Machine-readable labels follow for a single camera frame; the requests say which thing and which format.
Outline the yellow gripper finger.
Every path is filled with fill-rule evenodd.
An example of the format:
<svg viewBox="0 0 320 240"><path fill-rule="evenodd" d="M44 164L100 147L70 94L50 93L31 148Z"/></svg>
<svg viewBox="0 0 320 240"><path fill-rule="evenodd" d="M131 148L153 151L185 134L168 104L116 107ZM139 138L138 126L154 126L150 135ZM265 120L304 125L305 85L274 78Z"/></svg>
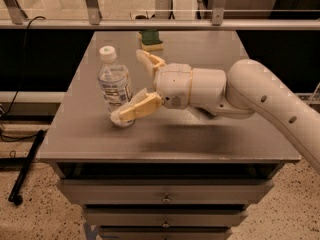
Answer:
<svg viewBox="0 0 320 240"><path fill-rule="evenodd" d="M113 111L110 119L114 123L125 123L155 113L163 104L157 92L149 93L146 88L133 96L132 100Z"/></svg>
<svg viewBox="0 0 320 240"><path fill-rule="evenodd" d="M166 65L162 58L141 49L136 51L136 58L144 66L151 79L154 78L156 71L160 67Z"/></svg>

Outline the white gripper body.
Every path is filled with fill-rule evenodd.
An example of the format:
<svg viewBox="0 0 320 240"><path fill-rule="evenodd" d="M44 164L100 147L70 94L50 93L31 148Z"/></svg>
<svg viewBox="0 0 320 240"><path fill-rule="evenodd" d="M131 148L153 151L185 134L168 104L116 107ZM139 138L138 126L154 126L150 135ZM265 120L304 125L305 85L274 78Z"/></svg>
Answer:
<svg viewBox="0 0 320 240"><path fill-rule="evenodd" d="M188 64L171 63L155 74L156 92L168 109L186 109L189 105L192 69Z"/></svg>

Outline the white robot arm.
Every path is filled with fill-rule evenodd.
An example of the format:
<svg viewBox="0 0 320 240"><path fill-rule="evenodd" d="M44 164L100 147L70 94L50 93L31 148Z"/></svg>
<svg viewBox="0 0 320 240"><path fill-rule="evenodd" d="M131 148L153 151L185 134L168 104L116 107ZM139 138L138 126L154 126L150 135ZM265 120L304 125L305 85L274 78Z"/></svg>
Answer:
<svg viewBox="0 0 320 240"><path fill-rule="evenodd" d="M152 93L143 89L111 113L125 123L167 109L202 109L212 115L246 119L257 113L296 148L320 173L320 113L304 103L261 63L242 59L229 71L171 63L143 50L136 52L152 79Z"/></svg>

